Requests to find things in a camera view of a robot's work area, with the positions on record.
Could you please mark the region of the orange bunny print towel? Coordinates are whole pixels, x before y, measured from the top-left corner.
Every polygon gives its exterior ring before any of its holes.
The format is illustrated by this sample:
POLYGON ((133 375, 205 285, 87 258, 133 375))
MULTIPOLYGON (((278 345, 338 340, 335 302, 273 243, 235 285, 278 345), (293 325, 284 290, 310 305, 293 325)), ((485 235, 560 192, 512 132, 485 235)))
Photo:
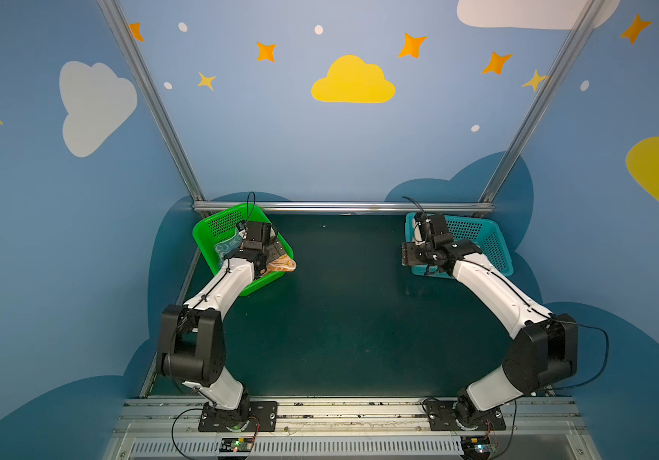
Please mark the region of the orange bunny print towel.
POLYGON ((289 255, 283 255, 266 265, 266 271, 272 272, 293 272, 297 264, 289 255))

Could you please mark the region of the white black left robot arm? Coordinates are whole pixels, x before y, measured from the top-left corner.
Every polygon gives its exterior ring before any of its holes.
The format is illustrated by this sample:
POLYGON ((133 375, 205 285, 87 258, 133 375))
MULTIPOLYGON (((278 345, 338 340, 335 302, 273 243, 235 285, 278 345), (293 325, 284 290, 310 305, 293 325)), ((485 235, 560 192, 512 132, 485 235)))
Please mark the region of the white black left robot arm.
POLYGON ((245 222, 241 244, 227 252, 215 277, 182 305, 162 312, 157 372, 195 389, 212 407, 242 414, 249 405, 243 385, 226 369, 223 320, 239 295, 285 255, 269 222, 245 222))

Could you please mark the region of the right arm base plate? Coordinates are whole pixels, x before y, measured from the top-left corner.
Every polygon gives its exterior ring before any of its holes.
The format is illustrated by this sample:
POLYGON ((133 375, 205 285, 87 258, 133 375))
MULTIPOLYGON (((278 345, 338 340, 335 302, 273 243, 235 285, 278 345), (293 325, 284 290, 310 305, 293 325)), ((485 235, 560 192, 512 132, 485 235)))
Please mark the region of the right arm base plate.
POLYGON ((432 431, 487 431, 507 429, 499 407, 479 411, 457 400, 427 398, 421 402, 432 431))

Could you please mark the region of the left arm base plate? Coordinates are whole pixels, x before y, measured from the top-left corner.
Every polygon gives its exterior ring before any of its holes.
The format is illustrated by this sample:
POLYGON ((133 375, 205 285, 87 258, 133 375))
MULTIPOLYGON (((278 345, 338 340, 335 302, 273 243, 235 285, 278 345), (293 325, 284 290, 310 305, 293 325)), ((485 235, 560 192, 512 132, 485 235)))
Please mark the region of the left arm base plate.
POLYGON ((201 411, 199 432, 273 432, 276 429, 278 403, 275 401, 241 402, 237 409, 212 407, 207 402, 201 411))

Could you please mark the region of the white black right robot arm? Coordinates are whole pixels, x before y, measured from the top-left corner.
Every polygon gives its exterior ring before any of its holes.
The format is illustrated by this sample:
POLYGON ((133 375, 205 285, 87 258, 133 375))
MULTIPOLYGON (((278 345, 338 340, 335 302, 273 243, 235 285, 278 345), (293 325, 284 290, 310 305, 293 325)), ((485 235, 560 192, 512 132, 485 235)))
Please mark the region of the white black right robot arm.
POLYGON ((490 262, 479 245, 449 231, 443 215, 407 215, 402 264, 443 273, 474 293, 513 340, 502 363, 462 388, 455 406, 461 424, 474 425, 503 404, 564 381, 578 371, 579 325, 534 302, 490 262))

